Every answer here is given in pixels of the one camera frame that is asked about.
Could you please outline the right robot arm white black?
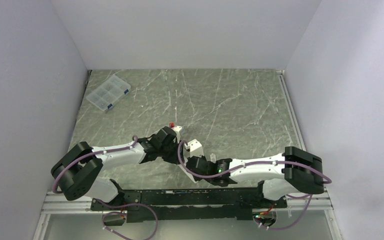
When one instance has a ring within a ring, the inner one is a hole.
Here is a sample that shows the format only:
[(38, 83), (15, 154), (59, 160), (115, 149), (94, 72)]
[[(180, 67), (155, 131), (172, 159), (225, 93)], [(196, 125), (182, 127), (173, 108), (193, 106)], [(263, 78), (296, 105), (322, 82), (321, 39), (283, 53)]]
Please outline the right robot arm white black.
[(331, 182), (323, 174), (322, 159), (294, 146), (287, 146), (283, 153), (254, 159), (224, 158), (216, 162), (204, 156), (185, 158), (184, 146), (177, 149), (177, 158), (183, 170), (197, 182), (206, 180), (211, 185), (227, 187), (244, 181), (258, 180), (261, 190), (255, 194), (256, 203), (269, 207), (285, 195), (303, 193), (318, 195), (324, 185)]

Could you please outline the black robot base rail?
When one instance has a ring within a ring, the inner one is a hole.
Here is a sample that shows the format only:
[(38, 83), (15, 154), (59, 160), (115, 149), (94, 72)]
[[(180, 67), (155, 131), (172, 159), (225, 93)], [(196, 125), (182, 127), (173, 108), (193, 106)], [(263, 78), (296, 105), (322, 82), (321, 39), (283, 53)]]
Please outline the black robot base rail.
[(140, 189), (125, 190), (107, 206), (92, 200), (94, 212), (118, 211), (126, 205), (126, 221), (141, 223), (159, 220), (236, 219), (251, 220), (253, 214), (273, 208), (285, 209), (285, 197), (268, 200), (260, 187), (201, 189)]

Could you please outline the white battery cover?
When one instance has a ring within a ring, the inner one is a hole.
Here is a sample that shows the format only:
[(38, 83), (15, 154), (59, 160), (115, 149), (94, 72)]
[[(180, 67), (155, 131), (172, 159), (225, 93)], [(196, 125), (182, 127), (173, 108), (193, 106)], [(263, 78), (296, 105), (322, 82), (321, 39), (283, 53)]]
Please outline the white battery cover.
[(210, 161), (213, 162), (213, 163), (215, 163), (217, 161), (217, 157), (216, 157), (216, 155), (214, 153), (210, 154)]

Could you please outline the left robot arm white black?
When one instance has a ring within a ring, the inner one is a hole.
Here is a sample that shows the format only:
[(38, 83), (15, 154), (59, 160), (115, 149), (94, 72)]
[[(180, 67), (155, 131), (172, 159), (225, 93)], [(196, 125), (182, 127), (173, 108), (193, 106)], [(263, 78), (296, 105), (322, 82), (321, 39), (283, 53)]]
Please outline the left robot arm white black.
[(52, 192), (68, 201), (83, 196), (99, 199), (111, 210), (124, 203), (122, 188), (113, 179), (104, 179), (103, 171), (128, 164), (143, 164), (162, 158), (178, 163), (177, 149), (183, 127), (164, 126), (149, 137), (136, 135), (127, 144), (97, 147), (82, 141), (70, 149), (52, 168)]

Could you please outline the white remote control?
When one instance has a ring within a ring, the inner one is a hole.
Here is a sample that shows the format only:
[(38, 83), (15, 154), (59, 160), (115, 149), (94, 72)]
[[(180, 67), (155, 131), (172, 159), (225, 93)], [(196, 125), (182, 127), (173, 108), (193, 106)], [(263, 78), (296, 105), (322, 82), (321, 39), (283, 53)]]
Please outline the white remote control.
[(196, 176), (192, 175), (190, 172), (188, 172), (187, 167), (184, 164), (179, 164), (178, 167), (185, 173), (185, 175), (193, 182), (193, 183), (198, 183), (200, 181), (199, 178)]

